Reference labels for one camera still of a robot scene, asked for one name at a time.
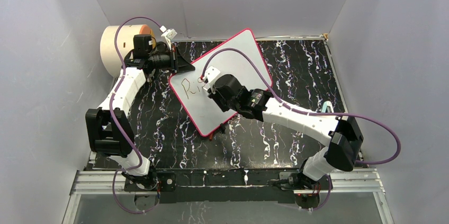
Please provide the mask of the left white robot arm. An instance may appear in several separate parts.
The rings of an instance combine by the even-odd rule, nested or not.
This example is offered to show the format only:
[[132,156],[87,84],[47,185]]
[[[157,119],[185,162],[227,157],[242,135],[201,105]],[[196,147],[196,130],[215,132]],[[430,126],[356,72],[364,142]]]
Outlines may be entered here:
[[137,149],[128,114],[136,94],[161,70],[179,74],[195,67],[175,47],[157,42],[150,34],[135,35],[115,86],[85,115],[91,151],[117,162],[122,175],[142,190],[154,190],[159,180],[152,161]]

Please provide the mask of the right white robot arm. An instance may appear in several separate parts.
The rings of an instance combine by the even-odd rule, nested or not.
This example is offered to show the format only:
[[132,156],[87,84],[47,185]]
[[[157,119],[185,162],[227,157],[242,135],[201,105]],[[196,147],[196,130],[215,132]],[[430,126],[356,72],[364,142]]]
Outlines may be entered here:
[[323,149],[306,159],[299,172],[270,184],[282,190],[313,189],[326,174],[354,169],[363,142],[354,118],[330,113],[311,113],[278,100],[271,91],[248,90],[231,75],[206,73],[208,97],[221,111],[233,110],[246,119],[278,124],[315,139]]

